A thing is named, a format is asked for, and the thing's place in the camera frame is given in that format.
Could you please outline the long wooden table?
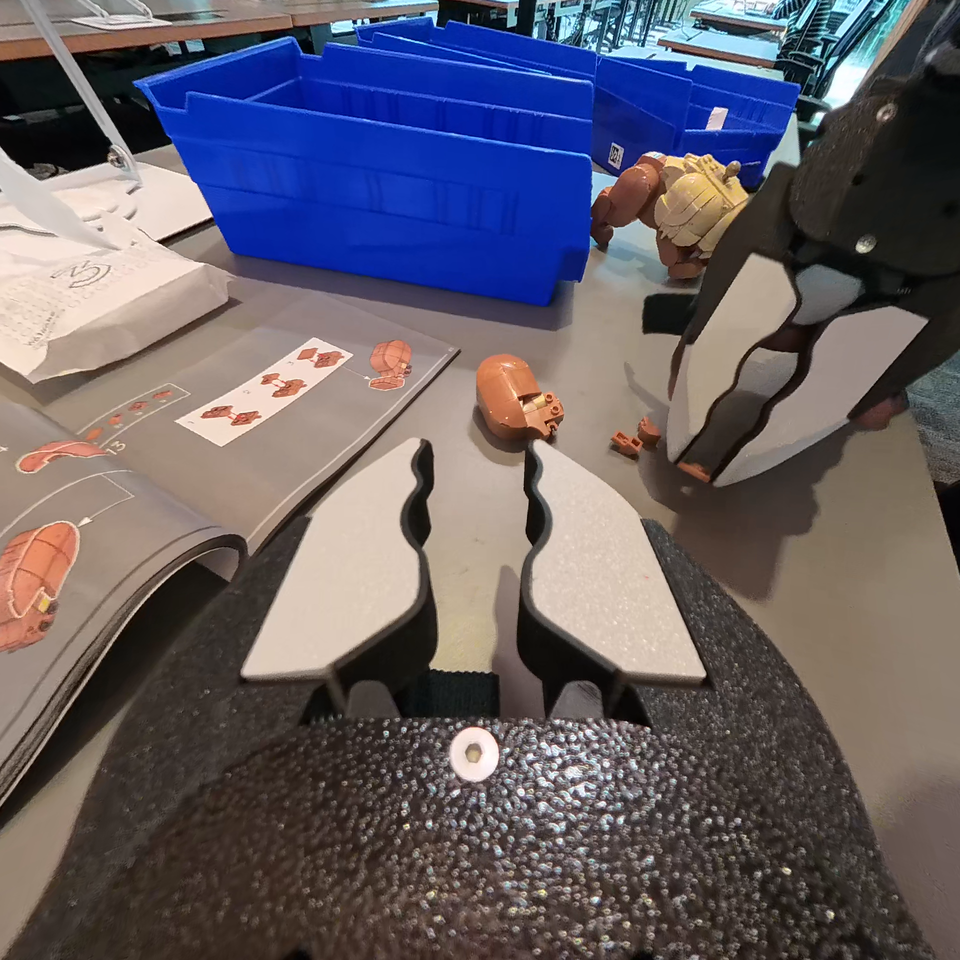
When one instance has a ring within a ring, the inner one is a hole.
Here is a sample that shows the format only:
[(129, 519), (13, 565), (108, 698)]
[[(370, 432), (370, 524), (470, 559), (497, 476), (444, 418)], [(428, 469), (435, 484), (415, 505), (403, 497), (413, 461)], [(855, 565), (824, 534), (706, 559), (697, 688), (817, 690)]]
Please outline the long wooden table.
[(79, 23), (91, 10), (80, 2), (43, 2), (67, 49), (95, 53), (169, 42), (256, 38), (293, 28), (330, 26), (354, 20), (395, 19), (438, 11), (430, 1), (157, 1), (145, 2), (145, 26), (106, 29)]

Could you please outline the grey instruction booklet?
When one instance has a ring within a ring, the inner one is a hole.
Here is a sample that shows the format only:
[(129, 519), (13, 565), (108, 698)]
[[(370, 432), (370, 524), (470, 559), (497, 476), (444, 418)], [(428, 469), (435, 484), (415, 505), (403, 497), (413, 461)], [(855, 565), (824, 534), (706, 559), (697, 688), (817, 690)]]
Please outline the grey instruction booklet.
[(459, 352), (235, 278), (211, 318), (51, 402), (2, 397), (2, 801), (165, 581), (231, 580)]

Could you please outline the large blue storage bin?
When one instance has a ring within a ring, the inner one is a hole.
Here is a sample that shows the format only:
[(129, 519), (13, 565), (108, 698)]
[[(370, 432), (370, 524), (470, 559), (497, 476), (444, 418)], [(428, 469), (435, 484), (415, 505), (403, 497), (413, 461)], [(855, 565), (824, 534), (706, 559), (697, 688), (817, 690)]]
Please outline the large blue storage bin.
[(287, 36), (135, 84), (236, 255), (534, 306), (591, 250), (593, 86)]

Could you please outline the grey desk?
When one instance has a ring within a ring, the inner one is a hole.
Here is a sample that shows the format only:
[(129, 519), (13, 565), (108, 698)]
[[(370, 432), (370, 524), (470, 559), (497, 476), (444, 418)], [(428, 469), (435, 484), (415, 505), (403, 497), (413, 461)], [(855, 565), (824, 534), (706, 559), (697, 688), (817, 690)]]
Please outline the grey desk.
[(642, 334), (662, 289), (653, 233), (633, 223), (593, 248), (547, 308), (235, 258), (208, 225), (173, 247), (235, 275), (321, 291), (457, 346), (456, 360), (339, 476), (429, 440), (426, 543), (440, 671), (496, 673), (508, 716), (542, 711), (516, 650), (526, 498), (523, 448), (491, 438), (476, 366), (526, 359), (565, 407), (556, 445), (667, 528), (776, 644), (816, 701), (861, 792), (897, 885), (940, 958), (958, 958), (958, 572), (914, 420), (836, 434), (764, 477), (682, 485), (662, 453), (609, 438), (660, 417), (675, 339)]

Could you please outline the round brown brick assembly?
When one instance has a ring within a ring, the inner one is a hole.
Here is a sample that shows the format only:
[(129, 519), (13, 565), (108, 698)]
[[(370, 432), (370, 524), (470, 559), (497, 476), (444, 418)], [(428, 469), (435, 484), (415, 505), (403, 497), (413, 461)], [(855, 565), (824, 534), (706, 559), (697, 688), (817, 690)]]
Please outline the round brown brick assembly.
[(558, 397), (542, 390), (529, 364), (512, 354), (491, 355), (480, 363), (476, 402), (486, 428), (502, 441), (550, 442), (565, 415)]

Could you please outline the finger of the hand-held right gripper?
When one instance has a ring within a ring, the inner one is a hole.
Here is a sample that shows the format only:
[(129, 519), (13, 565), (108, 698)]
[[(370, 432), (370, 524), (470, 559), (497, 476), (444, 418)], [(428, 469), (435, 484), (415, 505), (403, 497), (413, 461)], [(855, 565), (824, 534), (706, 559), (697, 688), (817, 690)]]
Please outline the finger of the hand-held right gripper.
[(718, 477), (718, 487), (763, 474), (846, 425), (850, 414), (928, 320), (898, 306), (834, 318), (795, 390), (774, 402), (765, 425)]
[(786, 266), (750, 255), (700, 333), (683, 350), (668, 413), (668, 457), (678, 462), (707, 425), (715, 402), (737, 384), (748, 354), (797, 306)]

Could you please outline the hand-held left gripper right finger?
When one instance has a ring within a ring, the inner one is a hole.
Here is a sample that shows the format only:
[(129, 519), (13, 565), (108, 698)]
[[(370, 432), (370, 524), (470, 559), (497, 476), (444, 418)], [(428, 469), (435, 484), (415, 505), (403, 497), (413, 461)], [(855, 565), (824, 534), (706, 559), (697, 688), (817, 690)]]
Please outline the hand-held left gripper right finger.
[(518, 653), (545, 688), (699, 687), (707, 671), (637, 510), (548, 442), (524, 462)]

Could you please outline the brown and tan brick assembly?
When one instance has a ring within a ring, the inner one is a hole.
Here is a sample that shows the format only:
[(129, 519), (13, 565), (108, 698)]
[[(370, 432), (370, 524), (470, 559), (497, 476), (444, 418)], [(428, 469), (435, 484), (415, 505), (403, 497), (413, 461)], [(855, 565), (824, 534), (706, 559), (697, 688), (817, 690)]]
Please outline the brown and tan brick assembly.
[(606, 250), (616, 229), (641, 222), (654, 232), (668, 277), (694, 280), (749, 202), (740, 170), (738, 161), (723, 163), (710, 154), (644, 153), (594, 199), (590, 236)]

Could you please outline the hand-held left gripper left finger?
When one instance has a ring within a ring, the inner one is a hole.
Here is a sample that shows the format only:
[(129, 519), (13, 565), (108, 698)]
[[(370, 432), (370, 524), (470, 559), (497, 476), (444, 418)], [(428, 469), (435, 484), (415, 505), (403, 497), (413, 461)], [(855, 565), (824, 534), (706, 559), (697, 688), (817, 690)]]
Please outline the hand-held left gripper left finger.
[(438, 646), (424, 546), (429, 440), (411, 438), (353, 475), (310, 516), (244, 661), (252, 683), (408, 686)]

